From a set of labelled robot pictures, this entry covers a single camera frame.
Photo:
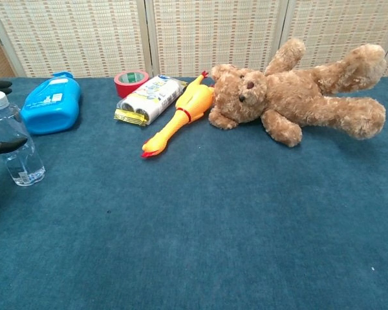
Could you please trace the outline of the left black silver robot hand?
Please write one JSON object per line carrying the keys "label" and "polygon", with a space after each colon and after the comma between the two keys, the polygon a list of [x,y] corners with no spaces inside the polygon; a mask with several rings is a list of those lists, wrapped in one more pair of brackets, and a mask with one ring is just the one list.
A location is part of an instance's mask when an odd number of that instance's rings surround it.
{"label": "left black silver robot hand", "polygon": [[[10,94],[12,92],[12,82],[0,80],[0,91],[5,94]],[[20,149],[27,143],[27,138],[17,138],[12,141],[0,141],[0,154],[8,154]]]}

